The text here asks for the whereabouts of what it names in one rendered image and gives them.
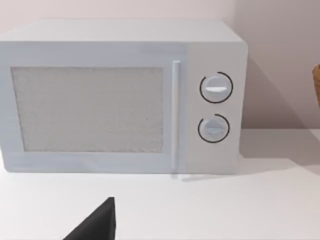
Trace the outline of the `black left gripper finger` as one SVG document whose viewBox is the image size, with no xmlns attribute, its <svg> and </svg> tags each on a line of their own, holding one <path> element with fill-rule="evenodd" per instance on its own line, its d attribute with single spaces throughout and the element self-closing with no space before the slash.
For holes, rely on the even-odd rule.
<svg viewBox="0 0 320 240">
<path fill-rule="evenodd" d="M 115 240 L 115 198 L 108 197 L 62 240 Z"/>
</svg>

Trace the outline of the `pale microwave door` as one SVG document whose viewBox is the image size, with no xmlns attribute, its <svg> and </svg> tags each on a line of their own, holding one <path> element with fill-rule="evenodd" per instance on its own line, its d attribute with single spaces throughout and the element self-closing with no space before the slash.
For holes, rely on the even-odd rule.
<svg viewBox="0 0 320 240">
<path fill-rule="evenodd" d="M 173 174 L 179 42 L 1 41 L 0 149 L 12 173 Z"/>
</svg>

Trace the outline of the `pale microwave oven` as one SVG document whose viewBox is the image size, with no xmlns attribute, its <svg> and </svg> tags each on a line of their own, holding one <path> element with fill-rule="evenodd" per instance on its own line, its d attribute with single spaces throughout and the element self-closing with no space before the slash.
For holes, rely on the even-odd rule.
<svg viewBox="0 0 320 240">
<path fill-rule="evenodd" d="M 225 23 L 214 19 L 44 19 L 0 33 L 0 42 L 158 42 L 186 45 L 183 121 L 178 155 L 180 171 L 173 174 L 232 174 L 236 171 L 248 63 L 248 45 Z M 217 72 L 233 82 L 229 99 L 213 104 L 200 94 L 204 77 Z M 198 134 L 201 119 L 215 114 L 230 123 L 219 143 Z"/>
</svg>

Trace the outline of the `pale microwave knob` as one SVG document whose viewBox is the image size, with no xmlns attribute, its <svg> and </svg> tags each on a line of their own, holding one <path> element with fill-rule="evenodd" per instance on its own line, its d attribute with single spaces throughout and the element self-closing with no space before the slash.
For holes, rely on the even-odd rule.
<svg viewBox="0 0 320 240">
<path fill-rule="evenodd" d="M 199 85 L 202 98 L 211 104 L 220 104 L 230 98 L 234 90 L 232 79 L 224 72 L 204 77 Z"/>
<path fill-rule="evenodd" d="M 199 137 L 210 144 L 217 144 L 227 138 L 230 133 L 229 121 L 220 114 L 211 118 L 203 118 L 197 126 Z"/>
</svg>

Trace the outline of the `brown wicker basket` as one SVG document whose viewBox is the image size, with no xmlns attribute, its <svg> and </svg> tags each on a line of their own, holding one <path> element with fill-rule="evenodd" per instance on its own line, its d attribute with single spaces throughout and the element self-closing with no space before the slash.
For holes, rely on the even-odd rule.
<svg viewBox="0 0 320 240">
<path fill-rule="evenodd" d="M 317 64 L 312 70 L 314 89 L 317 98 L 317 104 L 320 108 L 320 64 Z"/>
</svg>

